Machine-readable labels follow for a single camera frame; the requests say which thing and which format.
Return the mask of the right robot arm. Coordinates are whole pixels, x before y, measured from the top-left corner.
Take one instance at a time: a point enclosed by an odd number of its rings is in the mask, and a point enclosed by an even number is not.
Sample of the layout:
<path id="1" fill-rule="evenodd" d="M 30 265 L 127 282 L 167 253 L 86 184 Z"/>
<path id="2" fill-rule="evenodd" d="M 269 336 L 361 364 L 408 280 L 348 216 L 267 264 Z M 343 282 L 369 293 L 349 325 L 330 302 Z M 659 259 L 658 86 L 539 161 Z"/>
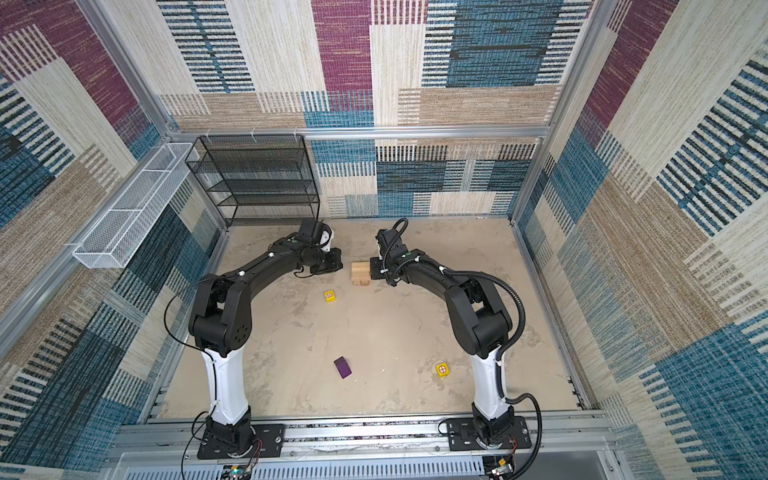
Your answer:
<path id="1" fill-rule="evenodd" d="M 451 329 L 461 349 L 470 356 L 475 383 L 473 426 L 480 445 L 497 447 L 511 432 L 514 408 L 506 400 L 503 356 L 525 325 L 524 308 L 517 295 L 517 327 L 497 288 L 501 280 L 476 271 L 450 269 L 425 252 L 410 250 L 402 241 L 407 220 L 400 219 L 376 234 L 378 256 L 371 260 L 372 277 L 390 286 L 415 285 L 442 299 Z"/>

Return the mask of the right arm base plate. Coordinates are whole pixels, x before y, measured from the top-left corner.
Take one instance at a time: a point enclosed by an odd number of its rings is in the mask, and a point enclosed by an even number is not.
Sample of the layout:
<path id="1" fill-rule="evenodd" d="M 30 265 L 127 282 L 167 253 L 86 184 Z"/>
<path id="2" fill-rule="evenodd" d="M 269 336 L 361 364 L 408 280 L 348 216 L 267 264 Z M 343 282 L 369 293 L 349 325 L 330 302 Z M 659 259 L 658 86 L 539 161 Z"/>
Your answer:
<path id="1" fill-rule="evenodd" d="M 438 423 L 438 433 L 447 438 L 450 451 L 530 449 L 533 446 L 530 429 L 522 416 L 515 416 L 511 427 L 489 442 L 480 439 L 471 417 L 443 419 Z"/>

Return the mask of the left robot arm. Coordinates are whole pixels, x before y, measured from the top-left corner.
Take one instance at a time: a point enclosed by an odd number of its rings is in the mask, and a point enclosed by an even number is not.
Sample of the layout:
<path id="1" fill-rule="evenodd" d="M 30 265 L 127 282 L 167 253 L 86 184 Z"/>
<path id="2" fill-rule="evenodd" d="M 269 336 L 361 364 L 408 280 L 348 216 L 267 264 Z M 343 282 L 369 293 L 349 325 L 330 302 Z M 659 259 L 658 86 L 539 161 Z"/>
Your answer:
<path id="1" fill-rule="evenodd" d="M 259 440 L 246 398 L 243 347 L 250 338 L 254 297 L 282 276 L 307 268 L 311 275 L 343 267 L 333 247 L 332 228 L 304 219 L 300 228 L 274 241 L 265 253 L 222 275 L 208 274 L 197 285 L 188 331 L 204 358 L 211 398 L 197 458 L 249 457 Z"/>

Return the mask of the yellow cube red mark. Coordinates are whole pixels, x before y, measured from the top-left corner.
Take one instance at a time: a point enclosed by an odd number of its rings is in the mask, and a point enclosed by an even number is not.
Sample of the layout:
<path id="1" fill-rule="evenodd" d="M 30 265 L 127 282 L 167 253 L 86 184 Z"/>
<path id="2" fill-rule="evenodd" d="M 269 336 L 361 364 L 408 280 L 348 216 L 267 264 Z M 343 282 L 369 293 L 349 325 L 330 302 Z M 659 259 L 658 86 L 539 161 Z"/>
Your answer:
<path id="1" fill-rule="evenodd" d="M 447 377 L 450 374 L 450 368 L 447 362 L 437 364 L 435 370 L 440 378 Z"/>

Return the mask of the purple block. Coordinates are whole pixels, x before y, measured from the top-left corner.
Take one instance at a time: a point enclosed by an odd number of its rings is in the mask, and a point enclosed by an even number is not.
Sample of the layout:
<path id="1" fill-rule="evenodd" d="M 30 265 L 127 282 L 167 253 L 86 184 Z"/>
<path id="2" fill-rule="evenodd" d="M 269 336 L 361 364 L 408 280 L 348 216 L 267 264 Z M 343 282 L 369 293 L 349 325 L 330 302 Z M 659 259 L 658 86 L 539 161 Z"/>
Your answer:
<path id="1" fill-rule="evenodd" d="M 335 359 L 334 365 L 342 379 L 345 379 L 352 374 L 351 367 L 345 357 L 340 356 L 337 359 Z"/>

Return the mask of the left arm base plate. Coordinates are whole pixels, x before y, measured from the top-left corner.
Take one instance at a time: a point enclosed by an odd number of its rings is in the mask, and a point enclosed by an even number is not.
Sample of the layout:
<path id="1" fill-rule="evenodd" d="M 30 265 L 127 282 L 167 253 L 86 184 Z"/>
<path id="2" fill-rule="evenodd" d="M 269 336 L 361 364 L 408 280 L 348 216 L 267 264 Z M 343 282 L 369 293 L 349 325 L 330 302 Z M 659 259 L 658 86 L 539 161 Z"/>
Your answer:
<path id="1" fill-rule="evenodd" d="M 285 424 L 256 424 L 244 441 L 225 441 L 222 436 L 205 429 L 196 457 L 198 460 L 234 460 L 277 458 L 281 455 Z"/>

